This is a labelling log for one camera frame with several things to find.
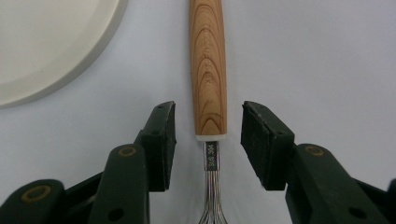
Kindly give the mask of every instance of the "wood grain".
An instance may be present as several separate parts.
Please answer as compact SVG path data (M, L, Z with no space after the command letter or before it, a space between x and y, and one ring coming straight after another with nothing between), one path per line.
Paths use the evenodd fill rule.
M190 53L195 132L226 134L225 44L220 0L191 0Z

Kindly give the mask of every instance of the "screw hole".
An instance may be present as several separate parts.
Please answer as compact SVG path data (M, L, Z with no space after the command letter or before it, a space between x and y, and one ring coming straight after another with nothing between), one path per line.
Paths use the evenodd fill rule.
M349 207L349 213L350 215L352 215L353 217L359 218L359 219L366 219L367 215L364 211L362 211L359 208L356 207Z
M110 221L118 221L123 217L123 210L120 208L116 208L108 213L108 220Z

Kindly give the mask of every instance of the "white table surface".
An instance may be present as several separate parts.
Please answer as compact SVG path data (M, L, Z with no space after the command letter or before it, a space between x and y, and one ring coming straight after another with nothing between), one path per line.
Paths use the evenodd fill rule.
M151 109L176 102L171 188L150 193L151 223L197 223L204 208L195 141L189 1L131 0L101 56L59 91L0 110L0 203L40 178L66 188L101 172ZM223 0L228 138L220 183L229 223L290 223L284 192L265 191L240 146L245 100L270 107L296 143L329 149L355 178L396 177L396 2Z

